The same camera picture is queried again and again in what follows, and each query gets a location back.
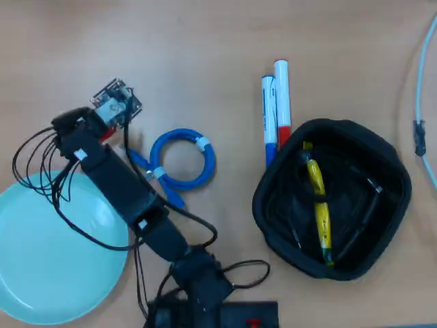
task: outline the blue cable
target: blue cable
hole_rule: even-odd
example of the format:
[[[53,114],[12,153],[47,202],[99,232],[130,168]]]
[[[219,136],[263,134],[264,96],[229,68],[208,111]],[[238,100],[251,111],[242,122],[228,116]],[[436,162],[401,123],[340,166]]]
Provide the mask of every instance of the blue cable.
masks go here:
[[[435,17],[432,21],[431,27],[428,30],[428,33],[423,41],[420,61],[419,61],[419,69],[417,70],[417,84],[416,84],[416,107],[414,110],[416,116],[416,124],[420,125],[421,121],[421,96],[422,96],[422,80],[423,80],[423,71],[425,68],[425,59],[426,53],[428,49],[429,42],[432,39],[432,36],[437,28],[437,17]],[[426,172],[428,173],[429,179],[431,180],[434,188],[437,190],[437,178],[434,174],[434,171],[429,164],[428,158],[426,154],[422,156],[423,165],[425,166]]]
[[[203,148],[201,149],[201,152],[205,156],[205,167],[203,168],[202,173],[192,181],[179,181],[173,179],[161,167],[159,161],[161,150],[170,141],[175,140],[187,140],[197,144],[199,148]],[[132,149],[130,150],[130,153],[135,164],[143,169],[154,172],[154,175],[158,177],[158,181],[164,189],[169,202],[179,208],[185,208],[186,204],[176,191],[188,191],[199,188],[211,179],[216,169],[216,155],[209,140],[197,131],[189,128],[177,128],[161,135],[155,141],[150,150],[149,160],[146,160],[138,152],[135,152]]]

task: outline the yellow object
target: yellow object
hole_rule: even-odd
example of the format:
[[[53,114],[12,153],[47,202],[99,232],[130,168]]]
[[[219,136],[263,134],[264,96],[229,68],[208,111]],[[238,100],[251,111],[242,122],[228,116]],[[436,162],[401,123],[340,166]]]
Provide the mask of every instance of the yellow object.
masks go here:
[[[303,148],[305,150],[311,150],[313,149],[313,145],[311,142],[304,141]],[[314,193],[316,195],[325,195],[325,186],[323,183],[322,172],[320,171],[317,161],[313,159],[308,159],[307,169],[309,173],[309,179],[311,181],[311,184],[313,185]],[[332,257],[328,203],[315,203],[314,208],[323,258],[328,266],[333,267],[334,262]]]

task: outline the white cable tie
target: white cable tie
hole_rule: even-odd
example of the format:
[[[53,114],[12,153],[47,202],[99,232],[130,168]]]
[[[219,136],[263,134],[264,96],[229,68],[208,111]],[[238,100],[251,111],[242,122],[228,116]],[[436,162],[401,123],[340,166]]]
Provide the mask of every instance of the white cable tie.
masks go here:
[[[164,174],[166,174],[164,167],[162,166],[158,166],[156,169],[153,170],[153,175],[159,179],[161,176],[163,176]]]
[[[80,161],[82,161],[85,157],[88,156],[88,154],[81,148],[79,150],[76,150],[74,152],[74,155],[76,156],[76,158]]]
[[[201,152],[205,151],[205,146],[211,144],[211,141],[207,137],[196,138],[196,145]]]
[[[138,223],[138,226],[139,226],[139,228],[140,228],[141,230],[143,230],[143,229],[146,227],[146,225],[147,225],[147,221],[146,221],[146,220],[140,221],[140,222]]]

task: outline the red marker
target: red marker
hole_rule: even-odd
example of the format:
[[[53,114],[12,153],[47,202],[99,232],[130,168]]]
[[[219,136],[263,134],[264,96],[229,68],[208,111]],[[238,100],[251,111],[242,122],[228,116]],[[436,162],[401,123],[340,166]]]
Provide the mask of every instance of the red marker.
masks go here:
[[[288,140],[292,133],[292,114],[290,107],[290,87],[288,83],[288,63],[277,60],[274,63],[276,79],[276,109],[278,119],[279,147]]]

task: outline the wooden surface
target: wooden surface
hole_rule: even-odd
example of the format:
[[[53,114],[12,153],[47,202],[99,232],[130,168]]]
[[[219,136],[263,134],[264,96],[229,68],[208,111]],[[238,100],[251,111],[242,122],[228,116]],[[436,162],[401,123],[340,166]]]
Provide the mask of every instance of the wooden surface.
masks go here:
[[[27,136],[122,77],[145,105],[132,128],[144,151],[176,127],[212,141],[215,179],[184,194],[190,210],[219,230],[211,250],[224,264],[272,263],[267,282],[230,299],[278,300],[282,327],[437,323],[437,197],[412,143],[417,46],[436,10],[437,2],[421,0],[2,0],[0,190],[14,183],[11,158]],[[436,54],[437,41],[423,115],[437,169]],[[398,233],[354,282],[314,280],[293,269],[267,248],[252,218],[264,170],[261,76],[277,58],[290,61],[294,126],[320,117],[355,120],[393,143],[412,176],[414,195]],[[179,178],[193,177],[202,164],[183,143],[165,156]],[[174,219],[190,242],[207,237]],[[141,253],[152,297],[167,264],[147,247]],[[110,297],[66,326],[142,327],[134,275],[129,260]],[[235,272],[232,279],[251,275]],[[27,325],[0,314],[0,327]]]

